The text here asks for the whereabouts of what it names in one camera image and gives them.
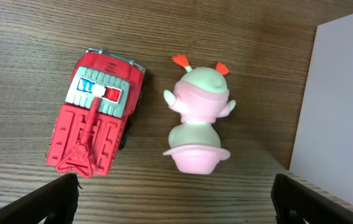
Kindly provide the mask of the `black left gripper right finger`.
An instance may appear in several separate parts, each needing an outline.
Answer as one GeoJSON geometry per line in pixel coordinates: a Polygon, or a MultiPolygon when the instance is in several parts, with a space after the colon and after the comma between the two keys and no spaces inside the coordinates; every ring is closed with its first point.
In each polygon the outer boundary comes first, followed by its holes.
{"type": "Polygon", "coordinates": [[[277,224],[353,224],[353,212],[284,174],[276,174],[271,199],[277,224]]]}

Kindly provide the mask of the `white cardboard box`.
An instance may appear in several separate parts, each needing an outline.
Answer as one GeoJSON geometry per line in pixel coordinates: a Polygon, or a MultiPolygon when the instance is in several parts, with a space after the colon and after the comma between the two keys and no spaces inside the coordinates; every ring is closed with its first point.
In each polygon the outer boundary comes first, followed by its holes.
{"type": "Polygon", "coordinates": [[[353,205],[353,14],[316,29],[289,169],[353,205]]]}

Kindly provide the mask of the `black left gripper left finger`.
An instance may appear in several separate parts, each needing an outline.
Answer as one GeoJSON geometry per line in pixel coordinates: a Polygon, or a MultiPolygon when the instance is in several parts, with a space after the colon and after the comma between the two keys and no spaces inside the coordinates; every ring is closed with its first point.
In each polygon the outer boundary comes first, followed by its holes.
{"type": "Polygon", "coordinates": [[[0,224],[72,223],[78,207],[76,174],[65,174],[0,208],[0,224]]]}

